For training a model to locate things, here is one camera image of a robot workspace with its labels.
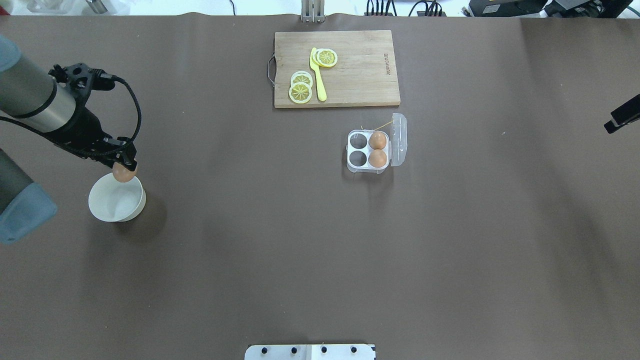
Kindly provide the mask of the lemon slice middle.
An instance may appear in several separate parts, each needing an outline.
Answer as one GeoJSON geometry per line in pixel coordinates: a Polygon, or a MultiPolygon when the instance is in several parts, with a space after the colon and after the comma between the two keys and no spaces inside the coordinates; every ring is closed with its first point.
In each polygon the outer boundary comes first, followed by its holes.
{"type": "Polygon", "coordinates": [[[294,84],[299,84],[299,83],[304,83],[304,84],[307,84],[309,87],[312,87],[314,84],[313,75],[311,75],[311,73],[308,71],[303,71],[303,70],[296,71],[290,76],[290,85],[293,86],[294,84]]]}

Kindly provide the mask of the brown egg in box front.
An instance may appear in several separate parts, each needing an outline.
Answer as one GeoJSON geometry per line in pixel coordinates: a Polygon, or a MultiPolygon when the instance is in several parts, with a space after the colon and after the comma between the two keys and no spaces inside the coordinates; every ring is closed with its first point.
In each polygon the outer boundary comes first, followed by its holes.
{"type": "Polygon", "coordinates": [[[368,156],[368,164],[376,169],[381,169],[387,166],[387,154],[382,149],[373,150],[368,156]]]}

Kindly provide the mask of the yellow plastic knife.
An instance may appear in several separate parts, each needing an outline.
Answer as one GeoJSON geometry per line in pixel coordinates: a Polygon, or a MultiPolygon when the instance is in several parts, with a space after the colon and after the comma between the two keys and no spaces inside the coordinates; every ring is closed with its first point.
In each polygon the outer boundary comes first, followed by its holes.
{"type": "Polygon", "coordinates": [[[320,71],[320,65],[317,63],[317,61],[315,60],[315,57],[314,57],[315,54],[316,54],[316,51],[317,51],[316,47],[311,48],[310,57],[309,57],[309,66],[310,66],[311,70],[314,72],[314,76],[315,76],[314,84],[315,84],[315,88],[316,88],[317,99],[320,102],[325,102],[327,100],[327,92],[326,92],[325,86],[323,84],[322,73],[320,71]]]}

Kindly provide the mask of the brown egg in box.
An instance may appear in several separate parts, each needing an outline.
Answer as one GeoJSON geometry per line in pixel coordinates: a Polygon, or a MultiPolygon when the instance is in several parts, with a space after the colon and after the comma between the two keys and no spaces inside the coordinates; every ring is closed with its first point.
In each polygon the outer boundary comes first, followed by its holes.
{"type": "Polygon", "coordinates": [[[368,164],[376,169],[381,169],[387,166],[387,154],[382,149],[373,150],[368,156],[368,164]]]}
{"type": "Polygon", "coordinates": [[[387,135],[382,131],[372,132],[368,139],[368,145],[373,150],[384,150],[384,148],[386,148],[387,146],[387,143],[388,143],[387,135]]]}

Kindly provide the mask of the lemon slice by knife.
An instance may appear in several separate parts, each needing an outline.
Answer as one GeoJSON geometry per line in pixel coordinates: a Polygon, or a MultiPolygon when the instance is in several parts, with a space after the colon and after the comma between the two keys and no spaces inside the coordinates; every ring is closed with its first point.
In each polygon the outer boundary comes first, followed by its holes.
{"type": "Polygon", "coordinates": [[[331,48],[316,48],[312,59],[322,68],[333,68],[338,63],[338,53],[331,48]]]}

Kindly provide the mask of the lemon slice top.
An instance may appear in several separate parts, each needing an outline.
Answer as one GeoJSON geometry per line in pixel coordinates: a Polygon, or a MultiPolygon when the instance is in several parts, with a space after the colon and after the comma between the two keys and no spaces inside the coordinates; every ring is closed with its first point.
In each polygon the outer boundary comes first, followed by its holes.
{"type": "Polygon", "coordinates": [[[306,82],[295,82],[290,85],[288,96],[294,104],[307,104],[313,97],[313,87],[306,82]]]}

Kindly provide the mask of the wooden cutting board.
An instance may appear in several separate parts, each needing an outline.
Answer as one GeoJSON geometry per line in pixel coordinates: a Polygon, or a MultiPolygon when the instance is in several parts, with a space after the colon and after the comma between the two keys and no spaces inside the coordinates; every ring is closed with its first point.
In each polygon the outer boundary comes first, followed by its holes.
{"type": "Polygon", "coordinates": [[[391,30],[328,30],[276,32],[274,36],[274,100],[276,109],[332,107],[395,107],[400,87],[391,30]],[[313,49],[336,52],[332,67],[320,66],[326,100],[297,104],[290,99],[290,79],[297,71],[315,75],[310,66],[313,49]]]}

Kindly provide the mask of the clear plastic egg box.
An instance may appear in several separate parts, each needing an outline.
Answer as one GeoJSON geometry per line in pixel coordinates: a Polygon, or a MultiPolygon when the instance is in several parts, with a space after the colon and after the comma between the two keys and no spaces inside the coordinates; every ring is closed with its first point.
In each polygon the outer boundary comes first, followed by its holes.
{"type": "Polygon", "coordinates": [[[384,173],[401,166],[409,150],[408,121],[404,114],[391,115],[390,134],[376,129],[354,129],[347,135],[345,164],[352,173],[384,173]]]}

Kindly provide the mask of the brown egg from bowl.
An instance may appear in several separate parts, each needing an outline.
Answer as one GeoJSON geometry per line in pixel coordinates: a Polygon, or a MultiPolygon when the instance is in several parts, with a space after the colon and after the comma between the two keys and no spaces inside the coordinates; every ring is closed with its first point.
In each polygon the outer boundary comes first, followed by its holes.
{"type": "Polygon", "coordinates": [[[127,183],[137,175],[137,169],[129,170],[118,162],[114,162],[112,166],[112,175],[117,182],[127,183]]]}

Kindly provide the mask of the white bowl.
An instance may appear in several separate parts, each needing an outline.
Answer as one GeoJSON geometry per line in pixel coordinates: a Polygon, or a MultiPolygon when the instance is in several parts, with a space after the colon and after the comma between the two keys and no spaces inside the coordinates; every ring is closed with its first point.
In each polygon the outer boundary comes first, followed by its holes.
{"type": "Polygon", "coordinates": [[[147,194],[137,176],[119,182],[112,173],[99,178],[87,196],[91,214],[105,223],[124,223],[141,214],[147,194]]]}

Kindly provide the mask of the brown egg in box rear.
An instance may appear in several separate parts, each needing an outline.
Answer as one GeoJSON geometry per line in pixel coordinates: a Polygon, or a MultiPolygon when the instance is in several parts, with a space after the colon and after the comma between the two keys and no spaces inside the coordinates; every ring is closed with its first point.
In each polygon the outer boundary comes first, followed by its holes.
{"type": "Polygon", "coordinates": [[[382,131],[372,132],[368,139],[368,145],[373,150],[384,150],[384,148],[386,148],[387,146],[387,143],[388,143],[387,135],[382,131]]]}

